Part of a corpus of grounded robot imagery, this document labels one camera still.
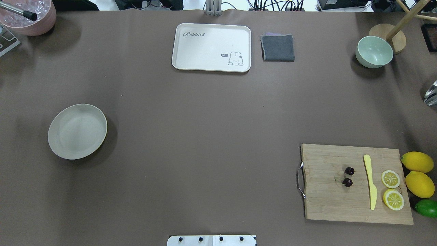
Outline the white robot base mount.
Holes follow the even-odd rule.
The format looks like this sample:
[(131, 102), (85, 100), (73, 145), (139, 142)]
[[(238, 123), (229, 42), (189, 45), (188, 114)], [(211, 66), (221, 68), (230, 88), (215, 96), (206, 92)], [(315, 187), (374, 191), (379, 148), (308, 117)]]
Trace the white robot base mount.
[(256, 246), (255, 235), (173, 235), (167, 246)]

